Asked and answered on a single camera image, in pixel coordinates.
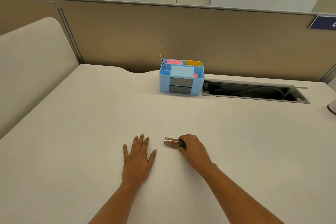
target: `right hand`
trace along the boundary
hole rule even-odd
[[[180,136],[179,139],[185,142],[187,149],[179,147],[178,150],[183,154],[188,163],[203,176],[214,165],[204,145],[199,141],[197,136],[191,134]]]

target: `orange sticky note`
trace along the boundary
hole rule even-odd
[[[188,66],[197,66],[197,67],[201,67],[202,66],[202,62],[201,61],[195,61],[195,60],[186,60],[185,64]]]

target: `cable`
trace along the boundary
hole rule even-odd
[[[245,90],[245,91],[241,91],[241,92],[238,92],[238,93],[235,93],[235,94],[225,95],[225,96],[234,96],[234,95],[238,95],[238,94],[242,94],[242,93],[245,93],[245,92],[249,92],[249,91],[257,90],[257,89],[262,89],[262,88],[268,88],[268,89],[277,90],[277,91],[281,92],[281,95],[282,95],[282,99],[281,100],[283,100],[285,98],[285,95],[284,95],[284,93],[281,90],[279,90],[277,88],[273,88],[273,87],[256,87],[256,88],[253,88],[253,89],[250,89],[250,90]]]

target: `small bottle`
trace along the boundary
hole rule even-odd
[[[336,115],[336,99],[331,102],[327,107],[329,111]]]

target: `white desk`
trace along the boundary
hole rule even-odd
[[[336,219],[336,92],[324,83],[206,75],[300,89],[311,104],[159,92],[158,71],[80,65],[0,140],[0,223],[86,223],[121,182],[122,145],[157,149],[129,223],[228,223],[165,137],[196,134],[229,177],[286,224]]]

